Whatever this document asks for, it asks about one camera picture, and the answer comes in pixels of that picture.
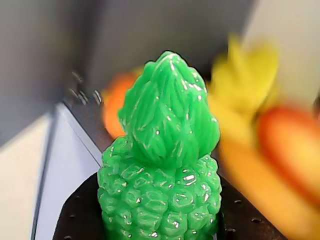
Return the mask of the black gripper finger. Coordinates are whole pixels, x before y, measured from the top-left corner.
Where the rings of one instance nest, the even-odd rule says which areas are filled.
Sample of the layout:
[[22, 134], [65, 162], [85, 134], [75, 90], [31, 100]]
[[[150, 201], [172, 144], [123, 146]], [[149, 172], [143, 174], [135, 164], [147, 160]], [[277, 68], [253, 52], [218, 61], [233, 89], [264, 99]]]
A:
[[220, 240], [285, 240], [239, 191], [221, 178]]
[[102, 240], [102, 211], [94, 173], [65, 201], [54, 231], [54, 240]]

